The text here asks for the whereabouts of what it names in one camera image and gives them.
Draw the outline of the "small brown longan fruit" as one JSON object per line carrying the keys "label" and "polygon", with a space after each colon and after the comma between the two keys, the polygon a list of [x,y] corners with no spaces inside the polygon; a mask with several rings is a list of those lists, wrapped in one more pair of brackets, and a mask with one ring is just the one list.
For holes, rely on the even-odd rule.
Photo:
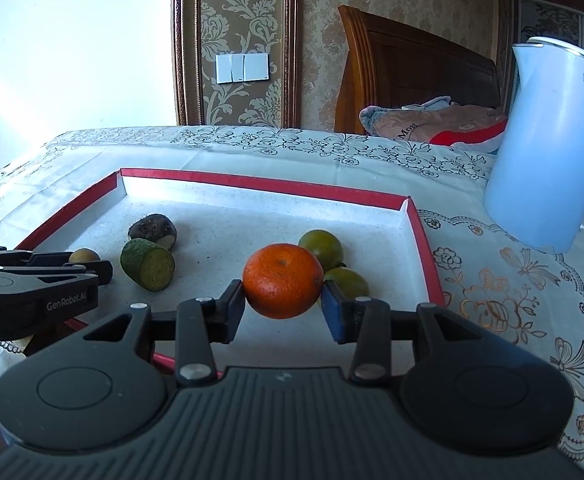
{"label": "small brown longan fruit", "polygon": [[100,256],[94,250],[89,248],[76,249],[68,257],[69,264],[84,264],[99,260]]}

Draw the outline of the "green cucumber chunk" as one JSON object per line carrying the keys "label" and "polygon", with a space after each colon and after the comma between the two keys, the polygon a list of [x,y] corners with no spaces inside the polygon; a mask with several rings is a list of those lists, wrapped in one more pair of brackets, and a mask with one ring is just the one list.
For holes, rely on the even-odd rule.
{"label": "green cucumber chunk", "polygon": [[150,292],[167,288],[176,269],[168,249],[143,238],[134,238],[123,246],[120,263],[132,281]]}

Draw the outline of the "short dark sugarcane piece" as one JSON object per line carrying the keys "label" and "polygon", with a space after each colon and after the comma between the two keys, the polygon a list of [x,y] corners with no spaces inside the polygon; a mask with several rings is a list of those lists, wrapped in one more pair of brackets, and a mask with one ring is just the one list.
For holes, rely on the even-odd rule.
{"label": "short dark sugarcane piece", "polygon": [[176,243],[178,232],[173,221],[165,214],[148,214],[136,221],[128,229],[127,235],[131,240],[142,238],[170,250]]}

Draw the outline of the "green tomato with stem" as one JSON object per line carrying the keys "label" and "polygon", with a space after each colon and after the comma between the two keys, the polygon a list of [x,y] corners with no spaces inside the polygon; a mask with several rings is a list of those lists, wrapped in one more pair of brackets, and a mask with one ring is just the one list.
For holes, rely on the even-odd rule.
{"label": "green tomato with stem", "polygon": [[344,249],[341,241],[326,230],[310,230],[298,241],[298,246],[311,252],[324,272],[343,266]]}

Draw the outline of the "small orange tangerine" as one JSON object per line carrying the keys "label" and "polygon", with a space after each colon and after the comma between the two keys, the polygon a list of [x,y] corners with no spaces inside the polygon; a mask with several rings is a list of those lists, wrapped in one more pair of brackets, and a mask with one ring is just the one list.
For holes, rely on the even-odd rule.
{"label": "small orange tangerine", "polygon": [[247,259],[242,283],[246,301],[267,318],[295,318],[318,300],[323,285],[319,260],[293,244],[271,244]]}

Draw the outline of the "red shallow cardboard tray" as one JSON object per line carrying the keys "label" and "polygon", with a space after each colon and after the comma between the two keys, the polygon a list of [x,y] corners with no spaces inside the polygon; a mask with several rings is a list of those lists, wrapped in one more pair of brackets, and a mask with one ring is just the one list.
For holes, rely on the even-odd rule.
{"label": "red shallow cardboard tray", "polygon": [[442,290],[413,200],[342,186],[211,174],[123,168],[89,186],[33,224],[24,249],[90,248],[117,262],[129,226],[165,214],[177,228],[176,272],[162,292],[147,292],[116,271],[99,299],[99,314],[141,300],[156,312],[190,298],[217,297],[258,249],[296,243],[313,229],[334,234],[351,269],[373,296],[396,310],[440,304]]}

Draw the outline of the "floral embroidered tablecloth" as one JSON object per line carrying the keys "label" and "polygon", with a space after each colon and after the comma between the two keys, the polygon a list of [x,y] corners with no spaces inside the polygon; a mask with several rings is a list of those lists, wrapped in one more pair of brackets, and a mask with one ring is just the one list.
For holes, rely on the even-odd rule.
{"label": "floral embroidered tablecloth", "polygon": [[63,133],[0,169],[0,245],[15,245],[122,167],[244,174],[408,195],[418,206],[444,302],[556,366],[575,409],[561,450],[584,467],[584,227],[548,255],[493,223],[482,194],[493,159],[376,136],[267,127],[105,128]]}

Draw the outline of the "pink patterned pillow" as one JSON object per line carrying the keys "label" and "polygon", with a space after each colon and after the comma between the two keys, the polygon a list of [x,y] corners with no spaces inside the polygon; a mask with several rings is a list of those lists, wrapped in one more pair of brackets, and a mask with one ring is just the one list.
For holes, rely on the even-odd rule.
{"label": "pink patterned pillow", "polygon": [[450,96],[398,108],[370,105],[359,120],[370,136],[482,153],[498,151],[508,122],[500,108],[461,105]]}

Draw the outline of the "light blue electric kettle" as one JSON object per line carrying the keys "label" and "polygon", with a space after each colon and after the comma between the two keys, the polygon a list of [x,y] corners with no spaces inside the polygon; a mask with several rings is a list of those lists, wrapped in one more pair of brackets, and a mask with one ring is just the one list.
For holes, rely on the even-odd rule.
{"label": "light blue electric kettle", "polygon": [[584,49],[532,37],[513,52],[520,81],[484,207],[520,242],[567,252],[584,220]]}

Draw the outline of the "brown wooden headboard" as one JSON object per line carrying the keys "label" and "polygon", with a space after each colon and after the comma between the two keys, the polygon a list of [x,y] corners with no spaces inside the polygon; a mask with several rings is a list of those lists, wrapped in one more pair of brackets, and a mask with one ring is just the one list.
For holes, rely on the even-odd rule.
{"label": "brown wooden headboard", "polygon": [[340,6],[348,53],[334,130],[365,132],[362,108],[395,108],[451,96],[454,102],[501,105],[497,67],[466,47],[389,18]]}

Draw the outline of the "wardrobe sliding door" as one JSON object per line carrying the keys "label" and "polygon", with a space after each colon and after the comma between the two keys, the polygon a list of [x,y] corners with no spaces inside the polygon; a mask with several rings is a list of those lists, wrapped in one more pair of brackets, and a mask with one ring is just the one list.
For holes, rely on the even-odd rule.
{"label": "wardrobe sliding door", "polygon": [[551,37],[584,49],[584,13],[541,0],[517,0],[518,42]]}

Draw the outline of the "white wall switch panel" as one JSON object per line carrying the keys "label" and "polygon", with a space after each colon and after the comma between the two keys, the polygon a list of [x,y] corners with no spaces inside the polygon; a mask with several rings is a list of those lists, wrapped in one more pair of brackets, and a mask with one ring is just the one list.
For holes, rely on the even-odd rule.
{"label": "white wall switch panel", "polygon": [[215,65],[219,84],[264,81],[270,77],[267,53],[217,54]]}

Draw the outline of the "brown wooden wall trim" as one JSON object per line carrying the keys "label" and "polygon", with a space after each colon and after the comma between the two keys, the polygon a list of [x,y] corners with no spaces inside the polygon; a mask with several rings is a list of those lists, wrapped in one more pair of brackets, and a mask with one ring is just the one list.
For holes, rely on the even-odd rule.
{"label": "brown wooden wall trim", "polygon": [[[170,0],[180,125],[301,123],[301,0]],[[221,54],[267,55],[264,80],[223,82]]]}

